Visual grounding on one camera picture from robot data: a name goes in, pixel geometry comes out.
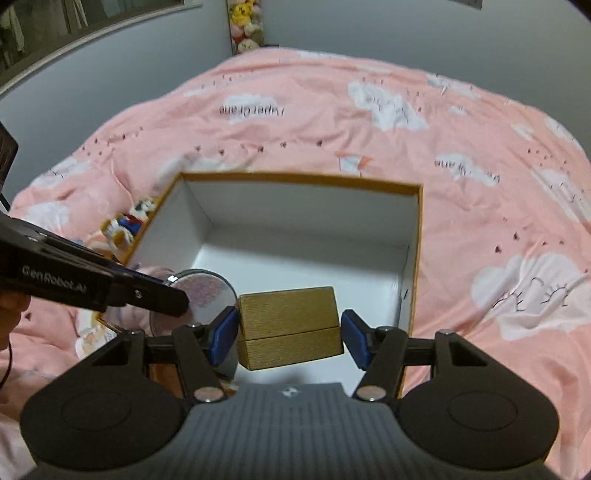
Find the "person left hand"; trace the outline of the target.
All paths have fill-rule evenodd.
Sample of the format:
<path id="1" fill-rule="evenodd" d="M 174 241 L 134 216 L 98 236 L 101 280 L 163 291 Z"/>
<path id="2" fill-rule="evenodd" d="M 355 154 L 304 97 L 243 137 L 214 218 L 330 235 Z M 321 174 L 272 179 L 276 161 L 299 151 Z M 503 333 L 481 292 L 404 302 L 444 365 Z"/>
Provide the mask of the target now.
<path id="1" fill-rule="evenodd" d="M 0 294 L 0 350 L 8 348 L 9 336 L 30 305 L 31 296 L 2 290 Z"/>

